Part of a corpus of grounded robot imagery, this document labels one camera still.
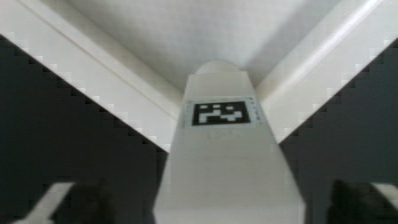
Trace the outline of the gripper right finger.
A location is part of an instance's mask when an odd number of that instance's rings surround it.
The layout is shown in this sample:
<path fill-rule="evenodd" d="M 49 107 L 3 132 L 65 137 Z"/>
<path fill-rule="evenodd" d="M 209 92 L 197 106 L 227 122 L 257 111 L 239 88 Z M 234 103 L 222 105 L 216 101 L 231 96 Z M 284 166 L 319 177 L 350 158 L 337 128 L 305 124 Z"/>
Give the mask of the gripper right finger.
<path fill-rule="evenodd" d="M 327 224 L 398 224 L 398 185 L 335 180 Z"/>

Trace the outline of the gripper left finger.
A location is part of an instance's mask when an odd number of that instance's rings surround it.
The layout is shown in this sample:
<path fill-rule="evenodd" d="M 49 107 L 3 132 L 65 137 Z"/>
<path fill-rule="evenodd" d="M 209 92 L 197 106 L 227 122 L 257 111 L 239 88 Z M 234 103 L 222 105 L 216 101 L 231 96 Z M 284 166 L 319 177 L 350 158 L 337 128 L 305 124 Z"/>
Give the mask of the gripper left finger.
<path fill-rule="evenodd" d="M 25 217 L 10 224 L 115 224 L 104 183 L 55 182 Z"/>

